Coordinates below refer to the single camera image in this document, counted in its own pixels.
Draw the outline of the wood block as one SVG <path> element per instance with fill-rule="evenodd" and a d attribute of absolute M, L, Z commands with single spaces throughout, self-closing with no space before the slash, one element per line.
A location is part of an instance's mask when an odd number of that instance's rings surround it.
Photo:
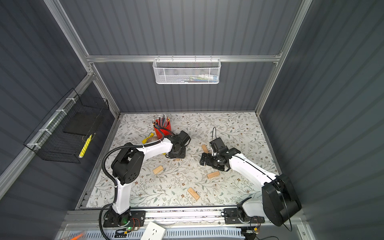
<path fill-rule="evenodd" d="M 203 149 L 204 153 L 206 153 L 206 154 L 210 153 L 206 145 L 202 145 L 202 149 Z"/>
<path fill-rule="evenodd" d="M 197 201 L 200 199 L 200 195 L 192 188 L 188 188 L 188 193 Z"/>
<path fill-rule="evenodd" d="M 212 179 L 212 178 L 218 177 L 219 175 L 220 175 L 220 172 L 219 171 L 215 171 L 215 172 L 207 174 L 207 178 L 208 179 Z"/>
<path fill-rule="evenodd" d="M 154 173 L 155 175 L 158 175 L 158 174 L 160 174 L 163 170 L 164 170 L 164 167 L 163 167 L 163 166 L 158 166 L 158 167 L 156 167 L 155 169 L 153 169 L 153 173 Z"/>

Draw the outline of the wood block front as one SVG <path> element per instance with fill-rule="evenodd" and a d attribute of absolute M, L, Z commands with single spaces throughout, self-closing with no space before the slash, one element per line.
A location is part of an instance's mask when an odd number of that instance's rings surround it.
<path fill-rule="evenodd" d="M 200 195 L 192 188 L 188 188 L 188 193 L 197 201 L 200 199 Z"/>

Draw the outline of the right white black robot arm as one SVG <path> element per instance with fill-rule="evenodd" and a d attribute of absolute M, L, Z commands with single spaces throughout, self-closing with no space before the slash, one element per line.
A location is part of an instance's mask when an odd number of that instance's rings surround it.
<path fill-rule="evenodd" d="M 224 209 L 226 224 L 262 224 L 268 219 L 275 226 L 282 226 L 302 209 L 302 204 L 290 178 L 276 175 L 246 158 L 240 150 L 229 149 L 221 138 L 210 142 L 212 153 L 202 153 L 200 165 L 221 172 L 234 170 L 261 190 L 259 201 L 248 197 L 236 208 Z"/>

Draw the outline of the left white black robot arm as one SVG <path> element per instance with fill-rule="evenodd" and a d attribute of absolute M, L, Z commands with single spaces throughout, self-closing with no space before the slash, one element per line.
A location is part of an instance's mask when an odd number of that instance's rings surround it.
<path fill-rule="evenodd" d="M 183 159 L 190 140 L 190 136 L 181 131 L 177 135 L 168 135 L 149 144 L 137 146 L 128 143 L 122 146 L 111 165 L 111 177 L 115 185 L 113 211 L 123 215 L 130 210 L 132 185 L 146 160 L 162 154 L 166 154 L 171 159 Z"/>

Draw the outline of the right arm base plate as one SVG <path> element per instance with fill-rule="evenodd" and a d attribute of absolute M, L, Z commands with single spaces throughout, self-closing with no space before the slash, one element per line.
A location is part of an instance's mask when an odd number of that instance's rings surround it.
<path fill-rule="evenodd" d="M 263 224 L 265 218 L 261 216 L 249 216 L 242 208 L 225 208 L 221 212 L 221 216 L 225 219 L 227 225 L 232 224 Z"/>

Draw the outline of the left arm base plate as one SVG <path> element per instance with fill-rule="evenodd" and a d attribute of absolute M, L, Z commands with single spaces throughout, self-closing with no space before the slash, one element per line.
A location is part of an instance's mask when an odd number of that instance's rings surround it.
<path fill-rule="evenodd" d="M 144 225 L 145 219 L 146 211 L 130 211 L 118 215 L 110 209 L 102 217 L 102 223 L 104 228 L 139 228 Z"/>

